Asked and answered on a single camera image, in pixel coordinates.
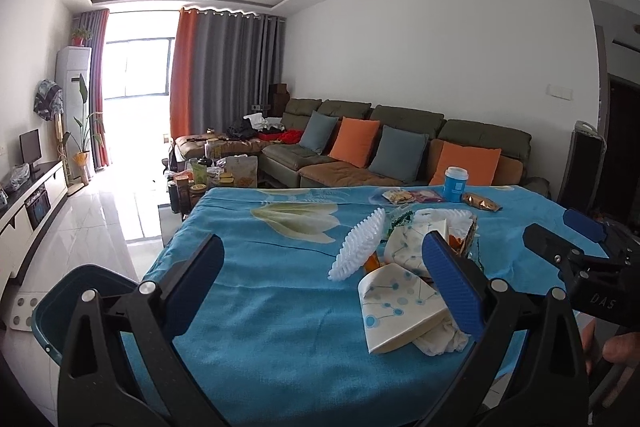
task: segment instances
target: window frame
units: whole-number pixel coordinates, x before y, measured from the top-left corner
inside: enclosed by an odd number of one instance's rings
[[[108,41],[104,43],[104,46],[106,47],[107,44],[124,44],[125,42],[128,44],[129,42],[141,42],[141,41],[168,41],[167,52],[166,52],[166,76],[164,81],[164,92],[152,92],[147,94],[126,94],[124,96],[112,96],[111,98],[105,98],[104,100],[125,100],[126,98],[140,98],[142,96],[169,96],[169,81],[171,80],[171,59],[172,59],[171,49],[172,49],[172,45],[174,45],[174,54],[175,54],[175,37],[151,37],[146,39],[125,39],[123,41]]]

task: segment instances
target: dark door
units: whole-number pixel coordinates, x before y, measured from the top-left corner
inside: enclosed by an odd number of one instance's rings
[[[610,78],[608,131],[594,208],[626,224],[640,179],[640,86]]]

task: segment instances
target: metal screw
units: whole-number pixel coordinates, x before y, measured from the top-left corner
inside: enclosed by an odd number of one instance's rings
[[[81,299],[84,302],[91,302],[92,300],[95,299],[95,291],[94,290],[86,290],[86,291],[82,292]]]
[[[140,291],[142,295],[149,295],[156,291],[156,283],[153,281],[145,281],[138,287],[138,291]]]
[[[554,299],[557,299],[559,301],[564,300],[564,298],[566,297],[566,293],[564,293],[564,290],[562,288],[553,288],[551,290],[551,295],[553,295]]]
[[[491,288],[497,292],[504,293],[509,289],[509,285],[502,279],[494,279],[491,281]]]

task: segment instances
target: gold snack wrapper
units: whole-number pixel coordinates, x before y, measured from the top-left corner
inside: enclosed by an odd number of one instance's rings
[[[479,208],[480,210],[490,210],[491,212],[497,212],[502,207],[484,196],[478,196],[478,194],[472,194],[471,192],[465,192],[462,194],[462,201],[469,206]]]

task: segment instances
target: orange pillow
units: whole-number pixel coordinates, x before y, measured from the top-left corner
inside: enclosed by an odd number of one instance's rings
[[[329,158],[363,168],[369,160],[379,127],[378,120],[342,118],[340,131]]]
[[[498,166],[501,149],[462,147],[444,142],[436,173],[430,185],[444,185],[444,171],[449,167],[462,167],[469,173],[467,185],[491,185]]]

